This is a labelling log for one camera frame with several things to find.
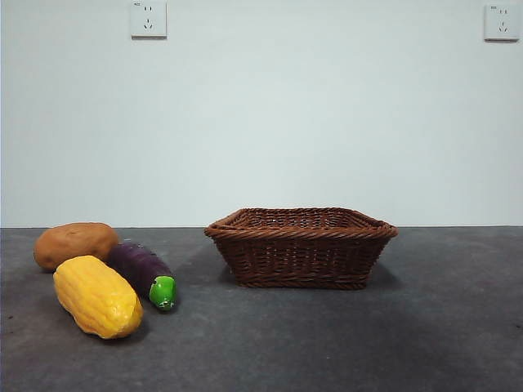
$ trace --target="white wall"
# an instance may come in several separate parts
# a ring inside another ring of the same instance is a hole
[[[167,41],[131,2],[2,2],[2,226],[523,225],[523,42],[484,2],[172,0]]]

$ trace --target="wicker basket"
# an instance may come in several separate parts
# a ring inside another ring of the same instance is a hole
[[[345,208],[244,208],[205,234],[240,286],[361,289],[398,229]]]

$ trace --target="gray floor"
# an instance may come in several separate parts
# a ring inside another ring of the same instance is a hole
[[[234,285],[201,229],[120,229],[177,276],[140,329],[82,333],[2,230],[3,391],[522,391],[523,227],[403,228],[358,292]]]

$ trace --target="electrical outlet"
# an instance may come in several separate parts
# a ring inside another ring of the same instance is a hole
[[[167,38],[167,3],[134,2],[131,5],[133,38]]]
[[[485,6],[486,41],[517,41],[520,38],[521,7],[519,4]]]

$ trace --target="purple eggplant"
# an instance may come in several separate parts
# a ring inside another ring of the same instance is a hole
[[[174,306],[177,284],[169,267],[147,247],[124,241],[111,248],[106,261],[135,291],[161,310]]]

